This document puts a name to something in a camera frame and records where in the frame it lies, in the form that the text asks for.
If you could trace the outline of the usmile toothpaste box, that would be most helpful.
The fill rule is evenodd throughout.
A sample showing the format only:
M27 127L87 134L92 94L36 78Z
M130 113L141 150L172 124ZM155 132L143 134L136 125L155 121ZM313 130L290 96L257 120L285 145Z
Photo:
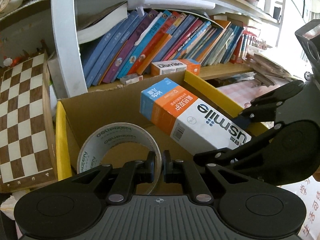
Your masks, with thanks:
M190 154L228 148L252 137L214 107L169 78L140 95L140 113Z

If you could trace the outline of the clear packing tape roll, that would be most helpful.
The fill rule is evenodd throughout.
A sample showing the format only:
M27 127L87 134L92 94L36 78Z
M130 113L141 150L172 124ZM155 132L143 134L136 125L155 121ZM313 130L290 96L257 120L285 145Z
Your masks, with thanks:
M152 194L159 184L162 155L152 135L135 124L115 122L97 129L81 147L76 170L81 173L106 163L119 167L127 161L146 157L150 151L155 154L154 176L145 193Z

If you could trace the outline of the stack of papers and books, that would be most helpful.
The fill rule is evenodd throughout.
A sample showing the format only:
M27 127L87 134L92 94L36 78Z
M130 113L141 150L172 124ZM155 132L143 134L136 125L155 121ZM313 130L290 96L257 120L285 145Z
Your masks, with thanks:
M276 77L289 82L298 80L297 77L292 76L282 66L259 53L259 50L253 46L247 48L245 64L266 80L266 86L274 85L270 77Z

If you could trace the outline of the red dictionary books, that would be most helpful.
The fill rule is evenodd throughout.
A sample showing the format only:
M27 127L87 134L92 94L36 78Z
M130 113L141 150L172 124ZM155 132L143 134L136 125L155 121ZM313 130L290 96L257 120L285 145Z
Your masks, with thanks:
M242 35L240 36L235 50L233 51L231 58L229 60L230 63L235 64L235 63L241 63L242 62L242 55L245 51L245 42L246 38L249 36L249 31L244 31Z

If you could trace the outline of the yellow cardboard box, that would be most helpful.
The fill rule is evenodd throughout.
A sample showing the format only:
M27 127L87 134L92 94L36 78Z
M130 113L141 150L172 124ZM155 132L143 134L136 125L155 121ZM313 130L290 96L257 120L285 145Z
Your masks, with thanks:
M169 74L167 77L186 88L228 118L234 118L249 106L239 105L214 86L190 72ZM144 79L138 83L111 90L98 89L86 94L61 99L56 110L56 162L58 180L76 174L80 148L97 129L114 123L128 122L146 129L156 140L161 151L169 150L174 159L191 161L193 157L167 134L154 126L139 112L140 93L157 83L163 76ZM182 194L180 184L159 181L155 195Z

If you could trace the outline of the small red white box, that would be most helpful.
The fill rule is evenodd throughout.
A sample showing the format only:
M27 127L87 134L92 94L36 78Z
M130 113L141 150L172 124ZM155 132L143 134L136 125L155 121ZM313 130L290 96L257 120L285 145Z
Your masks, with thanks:
M123 85L130 85L133 83L137 83L143 80L143 75L139 75L137 73L129 74L120 78L120 82Z

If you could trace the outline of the usmile box on shelf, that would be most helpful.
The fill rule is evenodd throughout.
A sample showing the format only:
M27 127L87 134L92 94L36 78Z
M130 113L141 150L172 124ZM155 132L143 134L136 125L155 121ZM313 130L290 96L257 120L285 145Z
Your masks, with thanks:
M201 64L193 59L179 59L169 61L153 62L150 70L152 76L165 75L181 71L189 71L195 75L199 75Z

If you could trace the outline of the wooden chessboard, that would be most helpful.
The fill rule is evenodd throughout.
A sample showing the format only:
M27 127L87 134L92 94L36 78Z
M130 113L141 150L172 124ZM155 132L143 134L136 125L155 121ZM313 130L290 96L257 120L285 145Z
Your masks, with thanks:
M57 180L46 53L1 78L1 193Z

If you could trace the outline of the row of leaning books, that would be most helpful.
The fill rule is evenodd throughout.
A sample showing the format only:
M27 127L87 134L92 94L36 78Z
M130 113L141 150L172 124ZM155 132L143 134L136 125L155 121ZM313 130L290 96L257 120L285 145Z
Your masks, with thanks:
M81 49L87 87L133 73L142 75L153 62L193 59L202 67L226 63L231 57L230 49L217 60L210 55L226 31L236 29L230 22L168 10L150 9L143 16L133 10L125 15Z

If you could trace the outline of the white desk lamp bar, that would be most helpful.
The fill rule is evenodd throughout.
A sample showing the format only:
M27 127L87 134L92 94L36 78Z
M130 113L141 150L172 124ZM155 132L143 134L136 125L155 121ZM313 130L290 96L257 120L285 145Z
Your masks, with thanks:
M214 2L204 0L127 0L127 8L134 9L181 9L181 10L213 10Z

